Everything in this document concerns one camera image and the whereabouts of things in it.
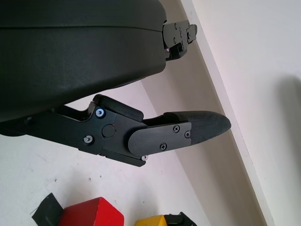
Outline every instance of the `black mechanism plate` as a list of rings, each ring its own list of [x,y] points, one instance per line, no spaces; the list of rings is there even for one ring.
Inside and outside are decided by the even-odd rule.
[[[173,132],[175,124],[137,130],[128,141],[129,151],[133,155],[142,156],[162,152],[161,144],[167,145],[164,151],[190,146],[191,139],[185,137],[185,132],[191,130],[191,123],[182,122],[177,125],[180,127],[180,131],[177,133]]]
[[[95,111],[100,107],[91,102],[89,108],[92,113],[85,121],[77,121],[46,111],[32,115],[30,122],[27,122],[28,117],[25,117],[2,122],[0,127],[75,147],[87,153],[103,155],[135,166],[143,166],[145,161],[141,160],[141,156],[135,156],[128,151],[125,136],[132,129],[146,127],[146,125],[109,110],[105,110],[105,117],[99,119],[96,117]],[[115,127],[116,131],[112,137],[103,137],[102,129],[106,125]],[[84,143],[83,140],[86,136],[92,136],[93,143],[91,145]]]

